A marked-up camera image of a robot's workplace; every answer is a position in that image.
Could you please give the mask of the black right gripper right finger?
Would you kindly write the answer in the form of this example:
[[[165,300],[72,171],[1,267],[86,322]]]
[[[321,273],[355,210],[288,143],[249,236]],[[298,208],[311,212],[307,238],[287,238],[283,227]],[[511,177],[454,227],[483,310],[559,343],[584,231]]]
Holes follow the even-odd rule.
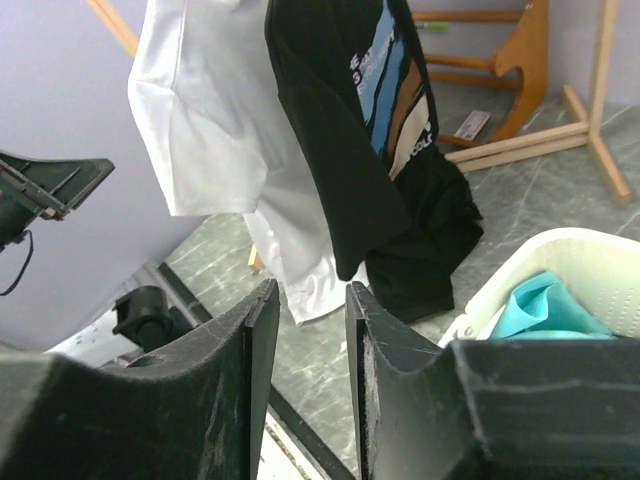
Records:
[[[346,293],[362,479],[635,479],[639,344],[439,347],[362,284]]]

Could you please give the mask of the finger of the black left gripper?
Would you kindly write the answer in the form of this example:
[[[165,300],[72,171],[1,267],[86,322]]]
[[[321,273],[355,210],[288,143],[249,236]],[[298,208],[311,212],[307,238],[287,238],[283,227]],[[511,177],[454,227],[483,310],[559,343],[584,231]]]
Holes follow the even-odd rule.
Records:
[[[36,160],[1,152],[1,215],[60,220],[114,170],[106,158]]]

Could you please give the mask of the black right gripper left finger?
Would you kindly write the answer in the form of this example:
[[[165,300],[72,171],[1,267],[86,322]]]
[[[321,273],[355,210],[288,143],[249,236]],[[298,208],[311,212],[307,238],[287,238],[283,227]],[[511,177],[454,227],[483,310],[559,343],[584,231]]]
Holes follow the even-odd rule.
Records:
[[[5,479],[253,479],[280,317],[276,281],[127,367],[1,357]]]

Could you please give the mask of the white t shirt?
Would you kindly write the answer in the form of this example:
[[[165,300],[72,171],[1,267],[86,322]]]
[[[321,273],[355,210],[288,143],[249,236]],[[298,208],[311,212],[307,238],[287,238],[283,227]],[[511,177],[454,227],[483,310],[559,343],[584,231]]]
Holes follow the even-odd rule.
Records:
[[[340,308],[329,229],[278,99],[263,1],[151,1],[131,111],[174,216],[237,213],[297,323]]]

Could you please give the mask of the black printed t shirt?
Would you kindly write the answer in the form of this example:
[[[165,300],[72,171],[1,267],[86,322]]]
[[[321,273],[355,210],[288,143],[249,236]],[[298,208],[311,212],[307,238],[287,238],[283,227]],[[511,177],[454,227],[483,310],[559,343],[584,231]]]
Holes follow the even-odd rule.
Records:
[[[404,1],[272,1],[265,38],[278,96],[312,173],[338,277],[364,268],[412,323],[451,310],[451,277],[482,216],[437,146],[426,61]]]

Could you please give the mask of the teal cloth in basket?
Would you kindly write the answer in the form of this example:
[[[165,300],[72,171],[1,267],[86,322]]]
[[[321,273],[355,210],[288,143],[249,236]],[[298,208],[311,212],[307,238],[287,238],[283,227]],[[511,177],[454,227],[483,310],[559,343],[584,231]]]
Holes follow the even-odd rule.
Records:
[[[517,285],[488,334],[491,339],[612,340],[613,331],[589,313],[554,273]]]

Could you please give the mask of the white laundry basket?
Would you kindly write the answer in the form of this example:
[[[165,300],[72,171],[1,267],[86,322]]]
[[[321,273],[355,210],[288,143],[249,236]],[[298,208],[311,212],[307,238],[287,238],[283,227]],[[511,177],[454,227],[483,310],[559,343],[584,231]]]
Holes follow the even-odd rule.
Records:
[[[639,336],[639,243],[584,228],[557,228],[527,240],[469,300],[439,340],[486,339],[511,291],[549,271],[600,322]]]

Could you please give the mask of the small red white box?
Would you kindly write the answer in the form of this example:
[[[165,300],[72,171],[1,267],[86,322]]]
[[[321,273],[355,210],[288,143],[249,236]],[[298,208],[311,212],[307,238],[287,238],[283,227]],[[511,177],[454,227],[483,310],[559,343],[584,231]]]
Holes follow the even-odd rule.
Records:
[[[491,114],[489,112],[472,110],[456,130],[454,137],[466,141],[475,140],[490,119]]]

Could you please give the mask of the brown wooden shoe rack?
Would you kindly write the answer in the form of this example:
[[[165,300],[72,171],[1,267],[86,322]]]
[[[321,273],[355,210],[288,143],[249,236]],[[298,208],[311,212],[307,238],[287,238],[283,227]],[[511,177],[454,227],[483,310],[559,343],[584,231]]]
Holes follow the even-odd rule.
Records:
[[[433,82],[513,90],[515,99],[505,119],[488,137],[490,143],[516,135],[541,105],[548,90],[549,3],[529,1],[521,10],[415,11],[416,25],[438,22],[512,23],[509,37],[490,58],[428,54]]]

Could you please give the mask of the green marker pen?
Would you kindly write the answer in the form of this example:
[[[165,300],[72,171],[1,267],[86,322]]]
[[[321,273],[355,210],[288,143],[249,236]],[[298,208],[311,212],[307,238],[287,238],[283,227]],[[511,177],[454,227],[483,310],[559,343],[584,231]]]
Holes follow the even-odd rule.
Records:
[[[416,22],[415,26],[417,29],[434,31],[434,32],[448,32],[450,24],[448,22],[425,22],[420,21]]]

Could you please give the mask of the wooden clothes rack frame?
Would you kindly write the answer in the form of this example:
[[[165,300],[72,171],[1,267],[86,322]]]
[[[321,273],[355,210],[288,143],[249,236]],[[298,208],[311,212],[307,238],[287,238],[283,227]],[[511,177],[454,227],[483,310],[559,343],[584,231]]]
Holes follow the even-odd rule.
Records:
[[[95,1],[92,3],[92,9],[134,60],[141,34],[135,34],[129,28],[111,3]],[[616,2],[603,3],[600,30],[596,37],[590,103],[584,104],[571,85],[565,85],[563,88],[567,108],[574,118],[571,124],[526,135],[520,135],[518,131],[510,139],[489,143],[486,146],[460,141],[458,151],[452,155],[452,160],[461,164],[467,171],[475,171],[528,159],[535,154],[548,154],[590,145],[595,148],[617,196],[622,202],[627,202],[631,196],[629,186],[614,165],[600,135],[617,14]],[[427,65],[424,55],[417,55],[419,66]]]

